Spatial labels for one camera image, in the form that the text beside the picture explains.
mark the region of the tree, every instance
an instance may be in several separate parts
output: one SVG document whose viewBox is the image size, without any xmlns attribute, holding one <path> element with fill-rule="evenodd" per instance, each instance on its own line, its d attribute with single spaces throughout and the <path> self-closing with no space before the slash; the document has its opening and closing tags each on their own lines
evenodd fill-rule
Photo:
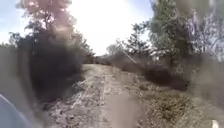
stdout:
<svg viewBox="0 0 224 128">
<path fill-rule="evenodd" d="M 223 0 L 215 0 L 213 4 L 209 3 L 209 0 L 175 0 L 175 2 L 182 16 L 194 15 L 190 20 L 190 33 L 195 50 L 199 53 L 220 56 L 223 52 L 221 49 L 224 38 Z"/>
<path fill-rule="evenodd" d="M 150 23 L 150 41 L 162 54 L 186 58 L 193 52 L 189 33 L 189 17 L 178 16 L 172 0 L 152 4 L 154 17 Z"/>
<path fill-rule="evenodd" d="M 83 42 L 81 42 L 81 48 L 83 48 L 89 55 L 94 56 L 95 53 L 93 52 L 93 49 L 90 48 L 90 46 L 86 43 L 87 39 L 84 39 Z"/>
<path fill-rule="evenodd" d="M 141 35 L 145 33 L 148 22 L 133 25 L 134 33 L 128 39 L 126 47 L 131 54 L 148 55 L 149 44 L 141 39 Z"/>
<path fill-rule="evenodd" d="M 107 51 L 109 55 L 115 55 L 117 53 L 120 53 L 124 50 L 123 48 L 124 41 L 120 39 L 116 39 L 115 44 L 111 44 L 110 46 L 107 47 Z"/>
<path fill-rule="evenodd" d="M 74 18 L 67 11 L 70 0 L 21 0 L 17 7 L 24 9 L 31 21 L 43 23 L 45 29 L 73 31 Z"/>
</svg>

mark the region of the vegetation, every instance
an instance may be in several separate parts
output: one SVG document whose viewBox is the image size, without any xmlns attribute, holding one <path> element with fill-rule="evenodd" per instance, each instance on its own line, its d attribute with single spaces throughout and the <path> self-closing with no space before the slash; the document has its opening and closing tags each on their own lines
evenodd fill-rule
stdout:
<svg viewBox="0 0 224 128">
<path fill-rule="evenodd" d="M 79 75 L 86 56 L 94 55 L 86 39 L 74 28 L 75 20 L 67 11 L 70 3 L 21 0 L 16 5 L 30 19 L 25 28 L 30 33 L 25 37 L 11 33 L 9 41 L 16 46 L 19 57 L 28 58 L 33 89 L 45 100 L 57 98 L 71 84 L 67 77 Z"/>
<path fill-rule="evenodd" d="M 224 65 L 223 1 L 217 0 L 215 5 L 210 5 L 208 1 L 200 0 L 157 0 L 151 5 L 152 19 L 133 25 L 134 33 L 119 43 L 122 48 L 117 42 L 108 48 L 108 58 L 114 66 L 143 74 L 153 82 L 142 85 L 140 80 L 135 83 L 138 88 L 133 89 L 139 89 L 140 97 L 148 94 L 144 101 L 148 104 L 150 126 L 156 117 L 169 124 L 160 127 L 185 127 L 181 124 L 185 119 L 188 120 L 186 126 L 205 120 L 204 108 L 179 91 L 187 91 L 193 97 L 197 95 L 207 103 L 223 107 L 220 98 L 223 97 L 220 90 L 223 73 L 220 70 Z M 147 41 L 140 38 L 143 34 L 149 35 Z M 166 124 L 158 120 L 155 125 Z"/>
</svg>

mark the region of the green foliage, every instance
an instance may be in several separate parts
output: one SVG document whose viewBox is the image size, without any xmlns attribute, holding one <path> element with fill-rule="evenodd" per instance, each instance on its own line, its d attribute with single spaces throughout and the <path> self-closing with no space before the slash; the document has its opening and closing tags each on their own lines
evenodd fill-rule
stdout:
<svg viewBox="0 0 224 128">
<path fill-rule="evenodd" d="M 141 39 L 141 35 L 145 32 L 147 26 L 148 22 L 133 25 L 132 29 L 134 33 L 131 34 L 130 38 L 127 40 L 128 43 L 126 44 L 126 47 L 131 54 L 147 56 L 149 51 L 149 44 L 147 41 L 143 41 Z"/>
<path fill-rule="evenodd" d="M 37 96 L 55 95 L 66 88 L 67 77 L 79 75 L 87 54 L 93 55 L 83 35 L 74 31 L 74 18 L 67 11 L 70 0 L 21 0 L 31 30 L 21 37 L 11 33 L 9 42 L 29 61 L 32 85 Z"/>
<path fill-rule="evenodd" d="M 188 18 L 177 16 L 172 0 L 153 3 L 154 17 L 150 23 L 150 41 L 163 54 L 186 58 L 193 52 L 188 30 Z"/>
</svg>

